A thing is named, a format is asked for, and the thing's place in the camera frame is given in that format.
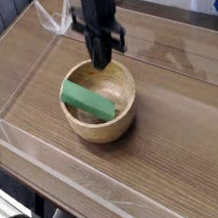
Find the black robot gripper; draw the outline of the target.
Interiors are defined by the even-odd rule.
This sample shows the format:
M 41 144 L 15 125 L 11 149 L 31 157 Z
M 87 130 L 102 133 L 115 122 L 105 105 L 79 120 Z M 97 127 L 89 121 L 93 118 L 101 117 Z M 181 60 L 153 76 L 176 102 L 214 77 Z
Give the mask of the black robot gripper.
M 69 9 L 72 29 L 84 35 L 93 67 L 106 68 L 111 62 L 112 50 L 124 52 L 125 33 L 115 19 L 115 0 L 81 0 L 80 8 Z

